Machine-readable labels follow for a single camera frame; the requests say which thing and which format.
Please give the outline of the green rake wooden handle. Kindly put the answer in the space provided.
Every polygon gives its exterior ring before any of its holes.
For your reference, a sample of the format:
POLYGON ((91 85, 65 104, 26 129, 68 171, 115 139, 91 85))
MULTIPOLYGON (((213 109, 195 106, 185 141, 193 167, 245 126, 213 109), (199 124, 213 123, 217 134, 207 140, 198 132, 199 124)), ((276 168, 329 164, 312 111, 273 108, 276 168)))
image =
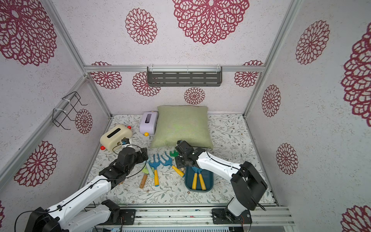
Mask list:
POLYGON ((176 150, 170 151, 170 156, 171 157, 177 157, 177 156, 179 156, 179 152, 176 151, 176 150))

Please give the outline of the blue rake yellow handle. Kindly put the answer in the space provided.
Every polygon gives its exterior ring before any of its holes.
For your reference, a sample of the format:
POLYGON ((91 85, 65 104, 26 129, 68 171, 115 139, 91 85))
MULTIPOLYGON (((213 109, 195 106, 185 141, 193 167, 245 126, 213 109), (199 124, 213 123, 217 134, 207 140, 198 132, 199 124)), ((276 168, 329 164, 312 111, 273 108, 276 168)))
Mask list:
POLYGON ((193 181, 192 181, 192 189, 193 190, 196 190, 197 188, 197 179, 198 179, 198 173, 197 173, 197 168, 196 167, 192 167, 192 170, 194 171, 194 178, 193 178, 193 181))
POLYGON ((155 187, 158 187, 159 186, 159 177, 158 177, 157 168, 160 165, 159 154, 153 155, 153 158, 149 161, 149 165, 150 165, 151 168, 154 169, 154 185, 155 185, 155 187))
POLYGON ((165 157, 163 155, 160 156, 160 163, 163 165, 163 166, 170 166, 172 167, 172 169, 181 177, 184 177, 185 173, 182 172, 180 169, 178 169, 175 165, 173 165, 173 160, 172 158, 167 155, 167 153, 165 152, 165 157))

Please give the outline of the blue fork yellow handle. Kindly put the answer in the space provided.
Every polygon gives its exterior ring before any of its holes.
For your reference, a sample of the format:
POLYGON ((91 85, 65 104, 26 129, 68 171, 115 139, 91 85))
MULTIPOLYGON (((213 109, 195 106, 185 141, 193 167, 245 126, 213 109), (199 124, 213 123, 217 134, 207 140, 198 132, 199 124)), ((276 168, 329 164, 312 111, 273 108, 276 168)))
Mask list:
POLYGON ((203 171, 203 169, 199 168, 197 173, 198 173, 198 176, 199 176, 201 189, 206 190, 206 185, 205 185, 205 182, 204 182, 204 179, 203 179, 203 176, 202 176, 202 171, 203 171))

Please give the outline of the teal plastic storage box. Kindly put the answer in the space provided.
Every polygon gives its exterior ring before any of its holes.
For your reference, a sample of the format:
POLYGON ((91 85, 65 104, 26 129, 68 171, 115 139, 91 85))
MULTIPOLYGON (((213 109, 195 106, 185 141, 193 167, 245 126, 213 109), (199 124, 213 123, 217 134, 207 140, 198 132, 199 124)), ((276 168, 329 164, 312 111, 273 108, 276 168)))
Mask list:
POLYGON ((195 172, 194 167, 185 169, 184 183, 193 192, 208 192, 214 187, 214 174, 207 170, 195 172))

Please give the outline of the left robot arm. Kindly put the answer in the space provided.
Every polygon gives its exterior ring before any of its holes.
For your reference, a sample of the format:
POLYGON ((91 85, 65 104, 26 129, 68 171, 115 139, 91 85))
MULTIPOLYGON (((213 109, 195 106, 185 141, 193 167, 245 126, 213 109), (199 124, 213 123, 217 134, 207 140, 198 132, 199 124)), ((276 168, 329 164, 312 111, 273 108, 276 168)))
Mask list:
POLYGON ((134 166, 147 160, 146 148, 136 151, 135 145, 128 145, 119 152, 117 159, 70 197, 48 209, 39 207, 32 211, 25 230, 27 232, 84 232, 102 223, 118 222, 120 207, 111 200, 103 201, 87 212, 83 209, 131 177, 130 172, 134 166))

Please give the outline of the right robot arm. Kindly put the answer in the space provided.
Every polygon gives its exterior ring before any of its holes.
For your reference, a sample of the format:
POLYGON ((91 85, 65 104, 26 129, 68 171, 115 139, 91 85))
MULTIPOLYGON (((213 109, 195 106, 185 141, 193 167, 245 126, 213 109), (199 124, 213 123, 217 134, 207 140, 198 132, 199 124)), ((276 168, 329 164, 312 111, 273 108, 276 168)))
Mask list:
POLYGON ((179 153, 176 157, 179 167, 207 170, 231 183, 235 196, 227 205, 228 213, 237 217, 246 210, 255 210, 260 205, 268 185, 252 163, 232 163, 210 154, 203 148, 193 148, 183 140, 177 142, 175 149, 179 153))

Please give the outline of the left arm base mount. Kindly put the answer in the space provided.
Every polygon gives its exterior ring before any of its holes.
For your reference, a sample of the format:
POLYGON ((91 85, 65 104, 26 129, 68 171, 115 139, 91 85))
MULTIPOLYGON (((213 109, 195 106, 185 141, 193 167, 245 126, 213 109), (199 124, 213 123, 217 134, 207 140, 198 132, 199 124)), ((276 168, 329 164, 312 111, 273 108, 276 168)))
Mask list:
POLYGON ((99 224, 99 226, 133 225, 135 216, 135 209, 121 209, 119 211, 114 211, 109 219, 106 222, 99 224))

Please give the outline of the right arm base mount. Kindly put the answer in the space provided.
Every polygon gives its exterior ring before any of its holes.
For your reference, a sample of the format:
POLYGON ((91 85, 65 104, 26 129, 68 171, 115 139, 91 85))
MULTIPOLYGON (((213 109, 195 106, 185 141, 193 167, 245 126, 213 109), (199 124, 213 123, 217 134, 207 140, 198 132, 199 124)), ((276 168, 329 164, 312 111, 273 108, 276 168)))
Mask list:
POLYGON ((252 216, 249 210, 242 212, 240 216, 235 216, 226 208, 212 209, 213 224, 251 224, 252 216))

